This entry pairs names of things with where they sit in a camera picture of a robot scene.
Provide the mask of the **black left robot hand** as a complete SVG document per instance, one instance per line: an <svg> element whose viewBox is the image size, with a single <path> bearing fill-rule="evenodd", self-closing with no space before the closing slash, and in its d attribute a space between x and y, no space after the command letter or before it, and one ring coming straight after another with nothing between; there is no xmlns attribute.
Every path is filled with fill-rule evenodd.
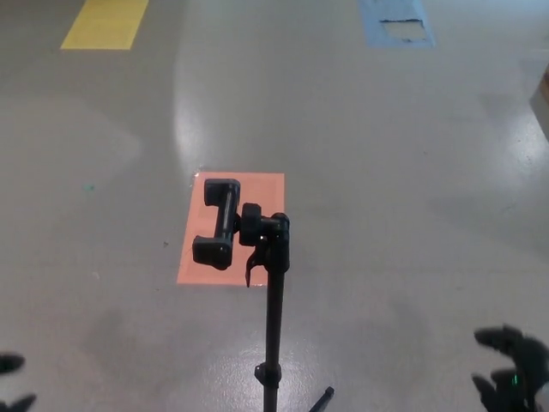
<svg viewBox="0 0 549 412"><path fill-rule="evenodd" d="M1 353L1 377L20 371L26 363L26 359L17 353ZM12 403L1 400L1 412L28 412L34 406L37 396L28 393L17 398Z"/></svg>

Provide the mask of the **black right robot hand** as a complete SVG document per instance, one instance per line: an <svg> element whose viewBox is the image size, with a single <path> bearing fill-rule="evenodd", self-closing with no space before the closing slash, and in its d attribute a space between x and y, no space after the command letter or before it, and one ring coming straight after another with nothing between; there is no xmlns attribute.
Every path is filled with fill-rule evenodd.
<svg viewBox="0 0 549 412"><path fill-rule="evenodd" d="M512 362L486 378L479 374L472 381L487 411L548 410L548 346L510 325L478 328L475 341Z"/></svg>

